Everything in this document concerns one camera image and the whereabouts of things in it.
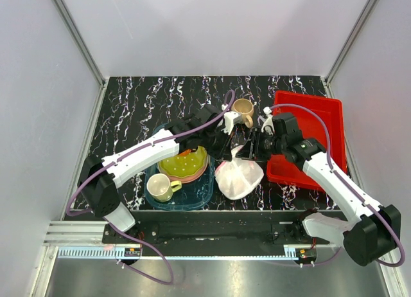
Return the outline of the teal transparent tray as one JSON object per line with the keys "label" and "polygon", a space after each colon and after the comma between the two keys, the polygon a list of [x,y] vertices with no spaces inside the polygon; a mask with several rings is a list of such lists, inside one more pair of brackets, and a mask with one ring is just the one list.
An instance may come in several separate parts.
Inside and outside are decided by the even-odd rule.
{"label": "teal transparent tray", "polygon": [[214,159],[208,155],[208,167],[195,181],[182,184],[167,202],[156,201],[146,189],[144,196],[148,204],[156,210],[191,211],[203,208],[211,199],[214,186]]}

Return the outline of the orange cup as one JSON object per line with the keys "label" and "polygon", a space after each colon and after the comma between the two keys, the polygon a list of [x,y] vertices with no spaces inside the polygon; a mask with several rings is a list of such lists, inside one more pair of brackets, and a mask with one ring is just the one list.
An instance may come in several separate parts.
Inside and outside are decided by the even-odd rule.
{"label": "orange cup", "polygon": [[192,152],[192,150],[191,150],[191,149],[188,149],[188,150],[185,150],[185,151],[181,152],[181,153],[179,154],[179,156],[187,156],[187,155],[190,154],[191,152]]}

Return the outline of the pink plate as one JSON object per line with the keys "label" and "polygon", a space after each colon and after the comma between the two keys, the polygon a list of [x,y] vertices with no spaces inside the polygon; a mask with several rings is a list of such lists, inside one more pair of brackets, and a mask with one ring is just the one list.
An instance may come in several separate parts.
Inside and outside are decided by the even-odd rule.
{"label": "pink plate", "polygon": [[180,165],[176,167],[167,166],[164,168],[158,164],[157,168],[160,173],[165,174],[171,181],[180,181],[181,183],[190,183],[198,179],[207,169],[208,164],[204,165]]}

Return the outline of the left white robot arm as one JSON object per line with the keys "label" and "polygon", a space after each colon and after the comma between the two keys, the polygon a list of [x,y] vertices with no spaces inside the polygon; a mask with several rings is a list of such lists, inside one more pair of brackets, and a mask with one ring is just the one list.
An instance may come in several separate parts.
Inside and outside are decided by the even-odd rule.
{"label": "left white robot arm", "polygon": [[84,197],[95,217],[112,224],[123,242],[131,243],[138,237],[139,228],[121,202],[119,188],[146,168],[198,146],[215,159],[230,159],[231,133],[240,121],[238,112],[205,105],[197,113],[167,123],[153,136],[120,153],[105,158],[88,156],[75,194]]}

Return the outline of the yellow-green dotted plate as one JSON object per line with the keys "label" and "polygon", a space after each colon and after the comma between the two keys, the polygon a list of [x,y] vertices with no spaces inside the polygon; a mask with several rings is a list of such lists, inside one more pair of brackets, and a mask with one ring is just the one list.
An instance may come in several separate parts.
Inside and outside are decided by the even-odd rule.
{"label": "yellow-green dotted plate", "polygon": [[207,164],[208,154],[204,147],[198,146],[196,149],[192,149],[192,152],[187,156],[176,156],[168,157],[158,162],[164,168],[174,167],[180,165],[204,165]]}

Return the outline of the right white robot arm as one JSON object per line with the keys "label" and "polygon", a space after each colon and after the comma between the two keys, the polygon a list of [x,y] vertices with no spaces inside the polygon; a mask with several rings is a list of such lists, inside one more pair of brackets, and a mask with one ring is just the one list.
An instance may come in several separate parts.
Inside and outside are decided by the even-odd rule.
{"label": "right white robot arm", "polygon": [[267,120],[262,129],[252,129],[236,157],[249,161],[268,161],[283,155],[306,176],[314,180],[337,204],[344,220],[309,211],[291,228],[293,239],[306,243],[320,238],[345,249],[350,258],[366,266],[398,249],[400,258],[386,266],[405,262],[400,241],[401,214],[393,206],[383,206],[366,194],[332,160],[330,152],[315,138],[304,138],[296,117],[281,113]]}

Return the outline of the beige ceramic mug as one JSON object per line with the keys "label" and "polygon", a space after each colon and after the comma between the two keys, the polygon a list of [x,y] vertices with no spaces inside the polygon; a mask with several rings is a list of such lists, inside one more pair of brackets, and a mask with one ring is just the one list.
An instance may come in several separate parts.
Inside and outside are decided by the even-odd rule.
{"label": "beige ceramic mug", "polygon": [[242,123],[247,128],[253,127],[254,105],[250,100],[245,98],[237,99],[231,106],[231,110],[241,114]]}

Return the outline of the pale yellow mug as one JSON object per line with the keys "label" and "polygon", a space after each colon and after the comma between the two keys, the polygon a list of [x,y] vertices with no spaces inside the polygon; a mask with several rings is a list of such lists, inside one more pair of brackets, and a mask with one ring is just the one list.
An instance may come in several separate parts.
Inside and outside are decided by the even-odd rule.
{"label": "pale yellow mug", "polygon": [[171,181],[165,174],[154,174],[149,178],[146,188],[156,201],[165,203],[173,197],[176,191],[182,188],[182,183]]}

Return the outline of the red plastic bin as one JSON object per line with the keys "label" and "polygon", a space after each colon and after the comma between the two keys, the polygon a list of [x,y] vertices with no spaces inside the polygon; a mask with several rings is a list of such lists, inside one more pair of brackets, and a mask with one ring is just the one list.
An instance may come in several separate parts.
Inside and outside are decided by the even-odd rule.
{"label": "red plastic bin", "polygon": [[[310,96],[305,94],[278,91],[274,103],[296,104],[309,109],[319,117],[295,107],[280,107],[276,114],[290,112],[295,117],[305,138],[315,138],[326,147],[326,133],[331,142],[331,158],[344,171],[347,171],[344,119],[342,102],[332,98]],[[272,183],[296,186],[310,190],[323,191],[323,189],[310,177],[301,172],[295,165],[287,162],[284,156],[272,156],[267,163],[267,179]]]}

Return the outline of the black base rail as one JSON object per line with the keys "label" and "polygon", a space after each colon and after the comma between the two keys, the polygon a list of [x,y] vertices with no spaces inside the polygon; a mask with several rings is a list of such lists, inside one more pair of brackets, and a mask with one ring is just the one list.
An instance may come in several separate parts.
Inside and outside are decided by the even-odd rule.
{"label": "black base rail", "polygon": [[105,226],[102,241],[146,242],[143,256],[154,254],[155,246],[166,257],[274,257],[284,248],[318,250],[329,242],[305,237],[294,222],[301,211],[135,211],[134,226],[125,238]]}

